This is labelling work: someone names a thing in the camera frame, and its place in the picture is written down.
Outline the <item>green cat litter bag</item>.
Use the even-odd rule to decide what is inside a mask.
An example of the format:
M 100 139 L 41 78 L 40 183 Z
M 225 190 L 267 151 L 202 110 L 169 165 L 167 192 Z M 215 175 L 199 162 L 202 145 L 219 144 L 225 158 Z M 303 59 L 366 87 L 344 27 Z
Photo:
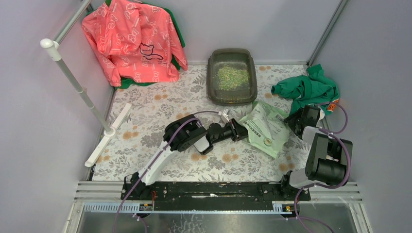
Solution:
M 277 107 L 254 101 L 252 111 L 240 119 L 240 125 L 248 131 L 245 142 L 276 158 L 289 138 L 290 129 L 284 123 L 287 116 Z

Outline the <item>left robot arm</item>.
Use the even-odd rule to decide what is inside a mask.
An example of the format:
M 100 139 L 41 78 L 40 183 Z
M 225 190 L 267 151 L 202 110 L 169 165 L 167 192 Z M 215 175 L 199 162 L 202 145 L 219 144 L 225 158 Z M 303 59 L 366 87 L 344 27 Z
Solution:
M 201 155 L 205 155 L 213 150 L 215 143 L 227 139 L 236 142 L 247 137 L 248 130 L 235 119 L 227 120 L 224 126 L 212 123 L 207 129 L 195 115 L 174 121 L 165 128 L 158 152 L 130 178 L 130 193 L 140 200 L 149 197 L 150 185 L 158 181 L 163 168 L 179 152 L 194 146 Z

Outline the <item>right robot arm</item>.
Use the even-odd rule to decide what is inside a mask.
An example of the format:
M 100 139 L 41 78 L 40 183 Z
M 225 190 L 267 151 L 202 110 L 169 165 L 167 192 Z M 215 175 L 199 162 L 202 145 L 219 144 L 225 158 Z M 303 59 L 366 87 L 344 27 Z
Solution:
M 310 145 L 305 167 L 289 171 L 280 181 L 278 192 L 285 200 L 295 197 L 300 188 L 338 188 L 349 179 L 353 143 L 317 127 L 323 116 L 321 108 L 306 105 L 283 120 L 299 139 Z

